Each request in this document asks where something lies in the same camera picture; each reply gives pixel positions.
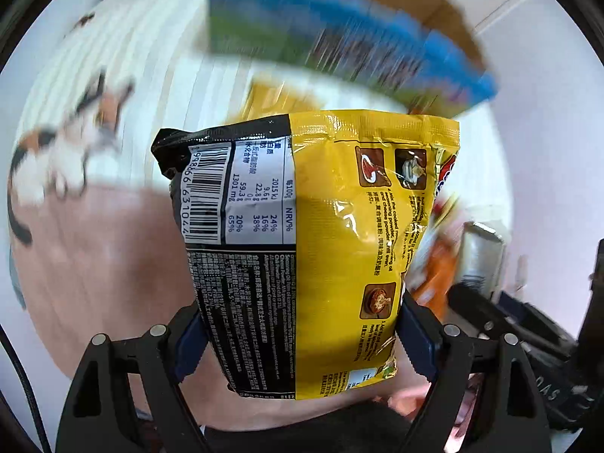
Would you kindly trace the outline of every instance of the cat print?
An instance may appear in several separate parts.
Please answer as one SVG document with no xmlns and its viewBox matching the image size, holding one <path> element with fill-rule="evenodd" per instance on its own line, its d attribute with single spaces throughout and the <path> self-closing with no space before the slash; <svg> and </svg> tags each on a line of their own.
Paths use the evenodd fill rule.
<svg viewBox="0 0 604 453">
<path fill-rule="evenodd" d="M 105 72 L 90 80 L 75 112 L 58 129 L 37 128 L 21 138 L 8 175 L 8 221 L 14 236 L 24 245 L 31 231 L 15 216 L 19 206 L 39 206 L 55 191 L 59 198 L 80 196 L 86 186 L 86 161 L 95 152 L 117 149 L 120 109 L 132 94 L 134 81 L 110 89 Z"/>
</svg>

